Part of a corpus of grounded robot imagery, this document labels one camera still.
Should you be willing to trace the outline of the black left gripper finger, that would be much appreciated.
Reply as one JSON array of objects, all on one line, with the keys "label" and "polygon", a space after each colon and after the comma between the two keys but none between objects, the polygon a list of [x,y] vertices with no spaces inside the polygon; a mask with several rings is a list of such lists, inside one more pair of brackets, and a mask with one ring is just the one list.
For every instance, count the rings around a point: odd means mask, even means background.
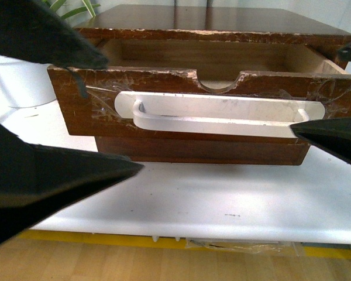
[{"label": "black left gripper finger", "polygon": [[42,1],[0,1],[0,55],[67,71],[105,70],[109,62]]},{"label": "black left gripper finger", "polygon": [[126,156],[26,143],[0,124],[0,244],[143,167]]}]

